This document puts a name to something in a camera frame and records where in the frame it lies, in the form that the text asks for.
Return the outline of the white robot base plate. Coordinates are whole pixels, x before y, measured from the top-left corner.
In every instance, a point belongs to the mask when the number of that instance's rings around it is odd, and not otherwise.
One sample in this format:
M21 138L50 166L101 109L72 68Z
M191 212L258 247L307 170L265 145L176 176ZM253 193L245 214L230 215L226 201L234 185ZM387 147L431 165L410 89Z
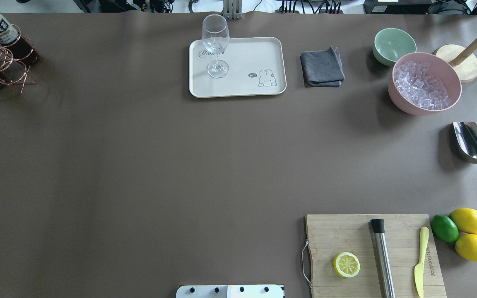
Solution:
M176 298L284 298L283 285L184 285L176 291Z

